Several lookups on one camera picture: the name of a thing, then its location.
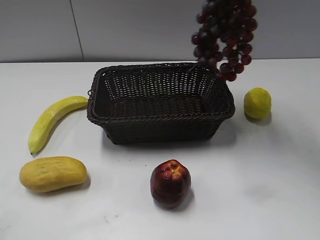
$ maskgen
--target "lemon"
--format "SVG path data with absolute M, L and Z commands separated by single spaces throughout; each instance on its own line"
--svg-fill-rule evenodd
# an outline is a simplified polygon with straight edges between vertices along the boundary
M 244 112 L 253 119 L 263 119 L 271 112 L 271 96 L 261 87 L 251 89 L 244 96 Z

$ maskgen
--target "gray wall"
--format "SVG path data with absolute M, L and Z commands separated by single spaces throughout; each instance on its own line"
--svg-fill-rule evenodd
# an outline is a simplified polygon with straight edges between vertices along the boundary
M 320 57 L 320 1 L 252 1 L 259 23 L 255 59 Z M 0 62 L 194 60 L 190 37 L 199 28 L 195 15 L 201 5 L 202 0 L 0 0 Z

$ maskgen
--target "yellow banana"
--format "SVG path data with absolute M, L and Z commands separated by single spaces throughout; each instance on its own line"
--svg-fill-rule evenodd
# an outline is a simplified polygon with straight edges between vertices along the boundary
M 62 117 L 76 109 L 85 107 L 87 104 L 87 98 L 71 96 L 48 107 L 36 121 L 29 136 L 30 153 L 35 154 L 44 147 L 51 130 Z

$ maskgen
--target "woven basket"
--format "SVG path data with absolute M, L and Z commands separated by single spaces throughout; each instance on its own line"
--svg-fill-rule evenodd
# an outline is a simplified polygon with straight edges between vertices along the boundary
M 114 144 L 210 139 L 234 113 L 227 84 L 195 63 L 102 68 L 87 107 Z

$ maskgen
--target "apple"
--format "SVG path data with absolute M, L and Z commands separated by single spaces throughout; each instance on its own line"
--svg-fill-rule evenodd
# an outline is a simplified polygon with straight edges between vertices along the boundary
M 153 199 L 162 207 L 173 209 L 186 198 L 191 187 L 188 169 L 175 159 L 158 165 L 151 174 Z

